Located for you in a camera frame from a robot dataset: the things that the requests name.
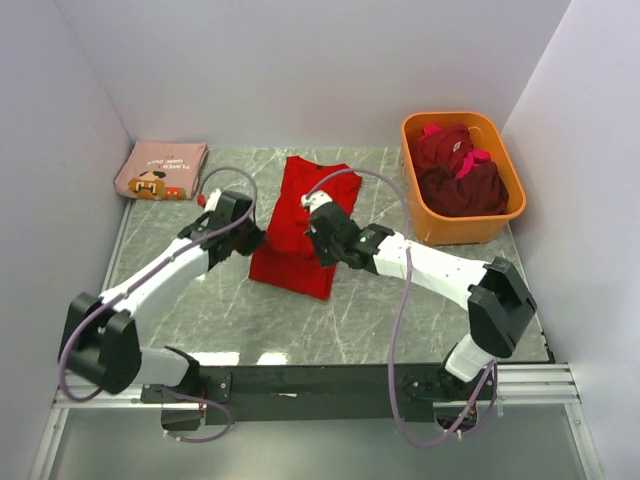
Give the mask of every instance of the orange plastic bin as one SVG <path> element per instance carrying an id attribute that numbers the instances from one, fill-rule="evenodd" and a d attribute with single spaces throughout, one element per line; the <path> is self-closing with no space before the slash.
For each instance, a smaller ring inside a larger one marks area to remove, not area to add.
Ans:
<path id="1" fill-rule="evenodd" d="M 411 160 L 411 147 L 422 136 L 422 129 L 436 123 L 441 127 L 463 123 L 469 128 L 476 148 L 486 150 L 498 166 L 498 173 L 509 192 L 509 203 L 503 215 L 481 217 L 443 217 L 431 211 L 422 200 L 418 179 Z M 498 129 L 484 115 L 474 112 L 424 112 L 408 117 L 402 124 L 400 171 L 409 204 L 411 221 L 418 239 L 427 245 L 485 243 L 491 240 L 507 222 L 522 213 L 527 197 L 522 189 L 507 149 Z"/>

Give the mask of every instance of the marble table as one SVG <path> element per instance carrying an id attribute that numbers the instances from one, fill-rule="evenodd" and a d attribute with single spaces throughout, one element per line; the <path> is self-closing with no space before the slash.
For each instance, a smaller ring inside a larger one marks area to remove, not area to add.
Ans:
<path id="1" fill-rule="evenodd" d="M 260 188 L 257 222 L 268 225 L 279 195 L 285 158 L 300 155 L 320 164 L 346 163 L 368 168 L 400 182 L 398 148 L 213 148 L 204 172 L 223 165 L 245 169 Z M 215 187 L 249 192 L 234 173 L 211 179 Z M 121 241 L 109 279 L 116 285 L 159 255 L 185 225 L 201 213 L 195 202 L 139 200 L 127 209 Z M 400 230 L 402 212 L 393 191 L 375 178 L 363 179 L 353 218 Z M 447 246 L 465 258 L 502 256 L 520 271 L 509 228 L 484 245 Z M 170 345 L 217 354 L 225 363 L 340 364 L 383 363 L 397 312 L 402 282 L 338 267 L 331 298 L 322 302 L 247 278 L 249 258 L 233 255 L 172 299 L 162 315 L 139 325 L 144 346 Z M 413 287 L 398 341 L 398 361 L 440 362 L 468 331 L 466 312 L 449 300 Z M 510 361 L 549 360 L 537 317 Z"/>

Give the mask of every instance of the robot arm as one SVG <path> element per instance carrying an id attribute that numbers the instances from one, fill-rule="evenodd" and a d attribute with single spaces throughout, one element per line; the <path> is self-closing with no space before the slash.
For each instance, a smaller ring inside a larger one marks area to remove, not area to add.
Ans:
<path id="1" fill-rule="evenodd" d="M 200 395 L 198 362 L 170 347 L 141 348 L 137 326 L 162 311 L 192 280 L 227 259 L 233 251 L 246 256 L 262 245 L 264 232 L 250 219 L 226 234 L 202 241 L 204 236 L 238 220 L 250 205 L 249 197 L 216 190 L 209 196 L 204 213 L 180 231 L 169 247 L 146 267 L 98 297 L 87 293 L 76 297 L 69 306 L 60 354 L 87 315 L 124 294 L 122 300 L 83 331 L 69 355 L 67 368 L 113 394 L 131 384 L 161 384 L 177 387 L 177 391 L 187 395 Z M 192 242 L 200 244 L 180 252 Z M 169 263 L 161 265 L 167 259 Z M 131 286 L 140 282 L 127 295 Z"/>
<path id="2" fill-rule="evenodd" d="M 468 383 L 494 358 L 508 358 L 533 318 L 536 304 L 511 262 L 465 260 L 406 239 L 371 224 L 360 228 L 326 193 L 302 198 L 310 212 L 309 237 L 323 266 L 344 261 L 376 275 L 407 277 L 469 312 L 470 332 L 453 348 L 444 369 Z"/>

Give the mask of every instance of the clothing pile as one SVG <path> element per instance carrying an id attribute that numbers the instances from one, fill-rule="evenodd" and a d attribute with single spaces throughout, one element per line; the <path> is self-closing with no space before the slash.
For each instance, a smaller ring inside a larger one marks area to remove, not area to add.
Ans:
<path id="1" fill-rule="evenodd" d="M 476 150 L 462 124 L 427 125 L 410 146 L 413 168 L 425 204 L 446 217 L 500 215 L 509 193 L 489 152 Z"/>
<path id="2" fill-rule="evenodd" d="M 336 267 L 320 265 L 311 239 L 305 235 L 309 212 L 302 208 L 301 199 L 324 177 L 345 168 L 349 166 L 317 165 L 298 156 L 287 158 L 280 197 L 267 227 L 267 242 L 251 257 L 251 280 L 320 300 L 329 298 Z M 361 182 L 355 173 L 345 173 L 328 180 L 322 190 L 351 215 Z"/>

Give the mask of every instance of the white wall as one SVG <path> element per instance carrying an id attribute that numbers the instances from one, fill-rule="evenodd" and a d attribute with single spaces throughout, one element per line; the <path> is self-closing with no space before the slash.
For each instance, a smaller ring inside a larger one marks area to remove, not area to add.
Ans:
<path id="1" fill-rule="evenodd" d="M 68 302 L 98 291 L 129 137 L 50 0 L 0 14 L 0 478 L 28 478 Z"/>
<path id="2" fill-rule="evenodd" d="M 58 0 L 135 139 L 394 145 L 420 110 L 500 126 L 569 0 Z"/>
<path id="3" fill-rule="evenodd" d="M 504 129 L 515 224 L 609 479 L 640 478 L 640 3 L 573 0 Z"/>

